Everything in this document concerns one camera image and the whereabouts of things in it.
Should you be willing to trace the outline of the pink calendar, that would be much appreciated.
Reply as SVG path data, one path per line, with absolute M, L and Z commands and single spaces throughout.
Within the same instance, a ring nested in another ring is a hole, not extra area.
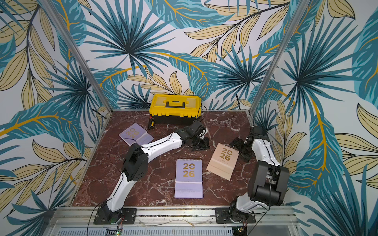
M 206 170 L 230 181 L 238 156 L 238 150 L 218 143 Z

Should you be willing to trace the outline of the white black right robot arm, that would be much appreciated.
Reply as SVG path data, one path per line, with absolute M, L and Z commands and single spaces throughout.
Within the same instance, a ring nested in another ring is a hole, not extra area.
M 269 210 L 280 206 L 286 194 L 289 170 L 276 159 L 267 133 L 259 126 L 252 126 L 245 140 L 235 138 L 230 146 L 236 148 L 244 160 L 255 158 L 257 162 L 247 192 L 230 204 L 229 219 L 239 223 L 248 220 L 259 207 Z

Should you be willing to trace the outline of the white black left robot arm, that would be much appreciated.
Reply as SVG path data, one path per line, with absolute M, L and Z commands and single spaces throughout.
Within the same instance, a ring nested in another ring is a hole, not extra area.
M 148 171 L 148 164 L 160 155 L 173 149 L 189 146 L 192 150 L 209 149 L 208 129 L 199 121 L 192 125 L 178 128 L 170 135 L 155 142 L 140 145 L 134 143 L 124 155 L 120 178 L 110 196 L 101 204 L 96 213 L 96 224 L 120 223 L 123 216 L 125 200 L 132 187 Z

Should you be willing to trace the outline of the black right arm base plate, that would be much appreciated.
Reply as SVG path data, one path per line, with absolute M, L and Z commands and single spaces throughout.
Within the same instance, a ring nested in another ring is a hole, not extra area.
M 244 213 L 237 209 L 230 210 L 229 207 L 215 208 L 215 217 L 217 224 L 256 223 L 256 218 L 251 213 Z

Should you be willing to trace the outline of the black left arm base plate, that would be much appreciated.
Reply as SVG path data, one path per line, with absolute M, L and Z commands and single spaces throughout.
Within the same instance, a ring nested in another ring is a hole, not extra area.
M 136 218 L 136 208 L 122 208 L 112 212 L 107 208 L 100 208 L 95 216 L 95 225 L 132 225 Z

